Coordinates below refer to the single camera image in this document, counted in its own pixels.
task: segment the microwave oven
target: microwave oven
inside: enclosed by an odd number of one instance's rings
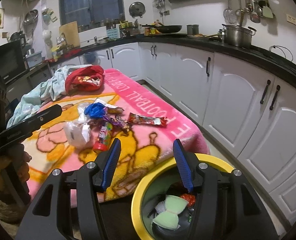
[[[22,57],[20,40],[11,41],[0,46],[0,76],[5,83],[27,71]]]

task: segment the human hand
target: human hand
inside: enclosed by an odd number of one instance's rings
[[[13,152],[13,151],[23,152],[24,163],[17,170],[17,174],[18,174],[18,177],[19,177],[19,179],[20,179],[20,181],[22,183],[28,181],[29,178],[30,178],[28,162],[30,162],[32,157],[27,152],[24,151],[24,145],[23,144],[15,145],[15,146],[11,147],[8,151],[9,152]],[[7,191],[7,189],[5,187],[3,178],[1,176],[1,171],[3,169],[5,169],[11,162],[12,162],[11,157],[6,156],[6,155],[5,156],[0,156],[0,191],[4,192],[4,193],[9,193],[9,192]]]

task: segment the power outlet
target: power outlet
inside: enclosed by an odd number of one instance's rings
[[[287,17],[287,22],[290,22],[290,23],[296,25],[296,18],[295,17],[293,17],[289,14],[286,14],[286,17]]]

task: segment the red bag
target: red bag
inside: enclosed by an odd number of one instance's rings
[[[67,94],[70,90],[95,91],[103,84],[103,68],[100,66],[88,66],[72,72],[66,79],[65,89]]]

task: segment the silver screw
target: silver screw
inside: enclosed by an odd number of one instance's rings
[[[242,175],[240,170],[234,170],[233,174],[235,174],[235,176],[241,176]]]
[[[61,171],[59,169],[55,169],[55,170],[52,171],[52,175],[57,176],[57,175],[60,174],[60,172]]]
[[[201,168],[201,169],[206,169],[206,168],[208,168],[208,164],[207,163],[199,163],[199,168]]]
[[[88,169],[92,169],[96,166],[96,164],[94,162],[90,162],[90,163],[87,163],[87,168]]]

